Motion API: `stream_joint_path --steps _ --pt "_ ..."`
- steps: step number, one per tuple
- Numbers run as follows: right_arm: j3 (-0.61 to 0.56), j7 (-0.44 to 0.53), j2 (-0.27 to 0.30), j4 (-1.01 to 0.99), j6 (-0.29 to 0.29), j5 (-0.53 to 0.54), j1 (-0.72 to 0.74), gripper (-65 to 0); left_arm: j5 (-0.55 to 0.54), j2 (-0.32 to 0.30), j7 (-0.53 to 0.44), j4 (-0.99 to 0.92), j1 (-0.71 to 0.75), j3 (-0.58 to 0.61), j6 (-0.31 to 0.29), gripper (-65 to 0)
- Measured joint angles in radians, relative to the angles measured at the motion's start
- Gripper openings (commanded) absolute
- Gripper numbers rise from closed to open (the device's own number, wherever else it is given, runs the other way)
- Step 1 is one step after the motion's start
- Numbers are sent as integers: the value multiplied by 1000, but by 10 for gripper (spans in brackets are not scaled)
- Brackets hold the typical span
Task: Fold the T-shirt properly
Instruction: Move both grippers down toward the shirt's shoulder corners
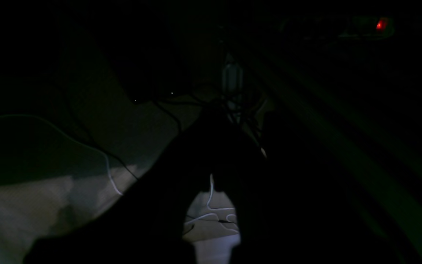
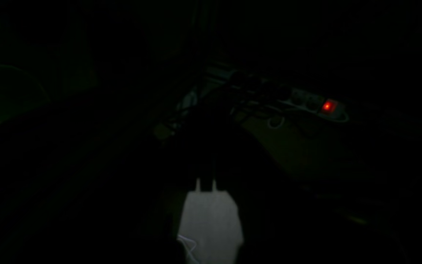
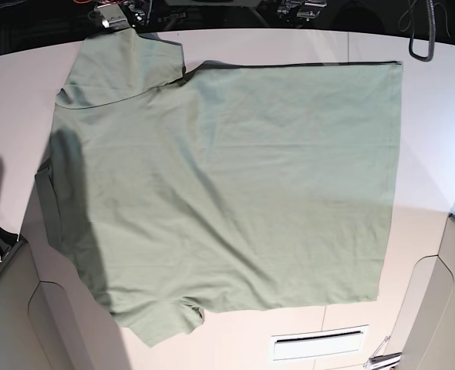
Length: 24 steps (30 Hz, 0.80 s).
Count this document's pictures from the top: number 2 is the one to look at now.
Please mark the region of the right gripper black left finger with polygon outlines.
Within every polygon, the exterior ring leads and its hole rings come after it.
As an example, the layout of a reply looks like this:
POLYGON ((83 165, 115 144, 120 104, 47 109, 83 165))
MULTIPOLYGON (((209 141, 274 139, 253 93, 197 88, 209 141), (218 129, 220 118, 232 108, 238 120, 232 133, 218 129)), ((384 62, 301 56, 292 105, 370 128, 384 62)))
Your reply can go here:
POLYGON ((93 264, 186 264, 178 229, 196 177, 174 148, 173 128, 156 122, 128 127, 96 161, 93 264))

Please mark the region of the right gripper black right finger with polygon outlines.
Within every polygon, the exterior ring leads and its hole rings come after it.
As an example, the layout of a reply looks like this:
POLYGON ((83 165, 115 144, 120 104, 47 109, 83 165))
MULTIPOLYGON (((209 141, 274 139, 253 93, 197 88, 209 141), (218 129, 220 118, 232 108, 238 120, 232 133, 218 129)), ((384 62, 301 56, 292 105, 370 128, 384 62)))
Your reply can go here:
POLYGON ((244 242, 237 264, 377 264, 374 234, 296 187, 262 145, 236 125, 219 125, 218 187, 233 198, 244 242))

